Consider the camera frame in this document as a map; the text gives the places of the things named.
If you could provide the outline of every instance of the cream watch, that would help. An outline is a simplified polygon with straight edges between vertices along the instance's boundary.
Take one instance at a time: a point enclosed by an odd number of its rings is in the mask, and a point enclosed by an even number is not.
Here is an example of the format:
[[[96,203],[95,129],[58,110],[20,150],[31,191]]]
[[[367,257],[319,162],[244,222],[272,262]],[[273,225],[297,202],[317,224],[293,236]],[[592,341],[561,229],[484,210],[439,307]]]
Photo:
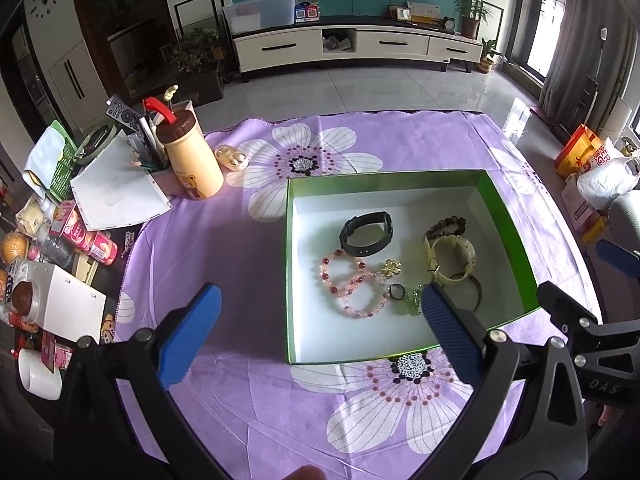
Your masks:
[[[466,280],[476,268],[476,250],[469,240],[461,235],[446,235],[428,240],[424,237],[424,246],[427,249],[427,268],[433,272],[433,282],[440,285],[455,285]],[[436,260],[436,247],[449,248],[463,264],[464,273],[459,278],[450,278],[440,272],[440,266]]]

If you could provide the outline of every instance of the curtain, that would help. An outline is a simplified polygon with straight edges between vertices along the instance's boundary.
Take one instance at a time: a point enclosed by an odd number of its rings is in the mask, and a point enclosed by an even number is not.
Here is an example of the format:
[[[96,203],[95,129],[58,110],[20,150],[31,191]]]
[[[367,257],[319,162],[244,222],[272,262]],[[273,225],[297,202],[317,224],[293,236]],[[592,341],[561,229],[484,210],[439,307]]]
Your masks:
[[[558,46],[540,94],[546,116],[571,134],[587,109],[575,114],[587,76],[593,77],[600,55],[600,29],[607,27],[598,97],[588,120],[593,130],[604,125],[616,98],[626,89],[638,34],[618,0],[567,0]]]

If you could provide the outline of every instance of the remote control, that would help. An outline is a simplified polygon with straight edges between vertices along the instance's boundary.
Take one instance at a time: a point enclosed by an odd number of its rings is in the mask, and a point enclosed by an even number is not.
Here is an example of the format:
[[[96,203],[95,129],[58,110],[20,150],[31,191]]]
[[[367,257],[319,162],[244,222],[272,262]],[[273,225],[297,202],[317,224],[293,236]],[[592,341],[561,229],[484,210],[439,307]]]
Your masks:
[[[118,121],[130,130],[139,134],[142,133],[142,128],[138,122],[141,116],[135,110],[132,110],[132,108],[124,104],[117,94],[114,94],[107,100],[106,113],[110,118]]]

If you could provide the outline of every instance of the white plastic bag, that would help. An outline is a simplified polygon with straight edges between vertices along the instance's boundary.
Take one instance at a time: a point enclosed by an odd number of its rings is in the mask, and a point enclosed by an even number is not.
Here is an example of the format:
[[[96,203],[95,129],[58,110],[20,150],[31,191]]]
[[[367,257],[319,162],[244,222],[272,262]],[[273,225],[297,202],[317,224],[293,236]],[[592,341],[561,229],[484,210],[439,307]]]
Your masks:
[[[619,195],[631,191],[640,180],[629,161],[632,156],[614,158],[578,177],[578,191],[594,209],[604,209]]]
[[[604,141],[604,144],[595,152],[591,153],[589,160],[587,160],[587,162],[582,165],[582,167],[580,168],[580,173],[586,173],[593,168],[597,168],[598,166],[606,164],[614,158],[622,157],[624,157],[624,155],[615,148],[613,142],[611,142],[611,139],[607,137],[607,139],[605,139]]]

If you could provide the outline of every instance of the black smartwatch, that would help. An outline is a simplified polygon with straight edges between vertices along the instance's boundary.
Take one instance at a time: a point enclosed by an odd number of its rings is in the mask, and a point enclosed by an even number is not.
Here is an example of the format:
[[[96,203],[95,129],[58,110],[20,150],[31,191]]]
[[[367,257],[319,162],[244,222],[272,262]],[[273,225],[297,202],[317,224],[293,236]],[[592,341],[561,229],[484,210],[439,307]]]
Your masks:
[[[356,247],[349,245],[348,239],[351,235],[353,235],[356,229],[370,224],[383,224],[385,235],[377,242],[366,247]],[[364,258],[365,256],[371,256],[372,254],[379,253],[382,249],[388,246],[393,235],[394,228],[391,223],[391,215],[386,211],[368,213],[362,216],[354,216],[344,225],[342,231],[340,231],[340,247],[349,256]]]

